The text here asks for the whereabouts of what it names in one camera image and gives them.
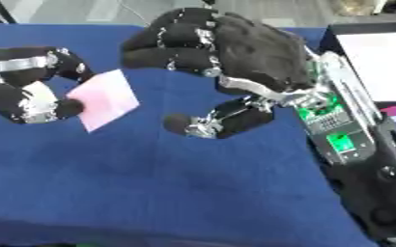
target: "blue fabric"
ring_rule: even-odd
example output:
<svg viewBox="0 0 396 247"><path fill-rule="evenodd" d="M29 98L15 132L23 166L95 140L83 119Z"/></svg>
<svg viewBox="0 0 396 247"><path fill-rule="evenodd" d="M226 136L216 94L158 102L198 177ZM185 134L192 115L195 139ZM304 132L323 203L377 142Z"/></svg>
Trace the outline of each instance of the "blue fabric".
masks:
<svg viewBox="0 0 396 247"><path fill-rule="evenodd" d="M133 26L0 25L0 47L65 46L97 72L119 67ZM317 46L324 29L294 29ZM163 115L204 115L229 98L210 79L125 70L142 106L87 134L79 119L0 117L0 243L138 246L141 236L249 246L375 246L325 183L291 110L229 140L184 138ZM59 95L74 86L56 79Z"/></svg>

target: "cable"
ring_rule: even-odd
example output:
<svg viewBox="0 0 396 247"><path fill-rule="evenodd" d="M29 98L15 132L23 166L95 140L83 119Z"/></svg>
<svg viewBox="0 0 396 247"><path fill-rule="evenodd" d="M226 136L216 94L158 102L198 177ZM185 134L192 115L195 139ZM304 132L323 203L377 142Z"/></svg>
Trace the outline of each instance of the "cable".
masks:
<svg viewBox="0 0 396 247"><path fill-rule="evenodd" d="M134 10L132 7L128 6L126 3L124 3L123 0L117 0L118 4L127 9L128 11L132 12L133 14L135 14L136 16L138 16L140 19L142 19L142 21L144 21L144 23L146 24L146 26L150 26L150 22L148 22L146 20L146 18L144 18L144 16L142 14L140 14L138 11Z"/></svg>

